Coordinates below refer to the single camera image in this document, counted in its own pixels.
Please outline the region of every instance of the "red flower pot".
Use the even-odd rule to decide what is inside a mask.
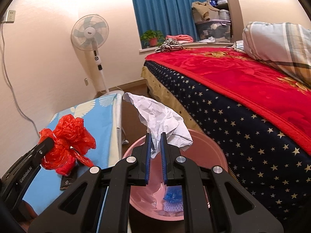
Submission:
[[[149,39],[149,46],[150,47],[155,47],[157,44],[158,44],[158,39],[157,38]]]

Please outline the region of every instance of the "starry navy bedspread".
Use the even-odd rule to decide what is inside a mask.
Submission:
[[[311,195],[311,157],[253,111],[153,61],[145,66],[221,147],[239,183],[281,223]]]

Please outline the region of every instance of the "pink towel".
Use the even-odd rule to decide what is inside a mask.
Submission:
[[[170,36],[167,35],[166,39],[171,38],[176,41],[186,41],[185,43],[193,43],[193,38],[189,35],[178,35],[178,36]]]

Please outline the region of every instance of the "wall socket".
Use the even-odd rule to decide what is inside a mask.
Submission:
[[[3,17],[4,23],[14,23],[15,21],[15,10],[8,10]]]

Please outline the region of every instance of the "red plastic bag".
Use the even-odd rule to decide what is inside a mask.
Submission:
[[[64,166],[70,156],[70,146],[67,141],[55,137],[50,129],[43,129],[42,131],[40,131],[40,135],[41,138],[39,140],[39,143],[41,143],[47,137],[51,137],[54,140],[54,147],[42,159],[41,165],[47,170],[54,170],[56,168]]]
[[[81,155],[96,148],[94,137],[84,127],[84,120],[80,117],[74,118],[71,114],[63,116],[53,132],[56,137],[66,139]]]
[[[74,155],[74,157],[76,157],[77,160],[79,160],[83,165],[88,166],[88,167],[94,166],[93,162],[89,158],[79,154],[78,152],[74,150],[72,150],[72,155]]]
[[[60,175],[68,177],[71,170],[75,167],[76,161],[77,159],[75,157],[69,155],[67,163],[63,167],[57,168],[55,171]]]
[[[39,143],[47,137],[54,140],[54,147],[41,162],[45,169],[57,169],[57,173],[68,175],[74,168],[76,159],[88,167],[94,166],[92,161],[84,155],[89,149],[96,148],[96,142],[84,127],[82,118],[74,118],[71,114],[65,115],[59,120],[54,131],[43,129],[40,135]]]

